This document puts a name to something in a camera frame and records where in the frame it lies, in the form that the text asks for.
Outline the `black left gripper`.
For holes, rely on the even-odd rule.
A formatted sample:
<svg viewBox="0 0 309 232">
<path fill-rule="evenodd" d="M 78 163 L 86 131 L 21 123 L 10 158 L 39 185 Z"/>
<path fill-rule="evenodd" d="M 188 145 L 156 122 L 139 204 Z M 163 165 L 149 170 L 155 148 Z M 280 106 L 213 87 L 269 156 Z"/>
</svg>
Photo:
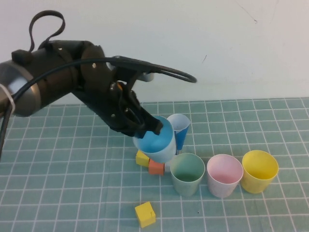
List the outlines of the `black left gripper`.
<svg viewBox="0 0 309 232">
<path fill-rule="evenodd" d="M 160 134 L 162 122 L 141 107 L 128 85 L 100 74 L 85 74 L 74 95 L 113 131 L 136 138 L 148 131 Z"/>
</svg>

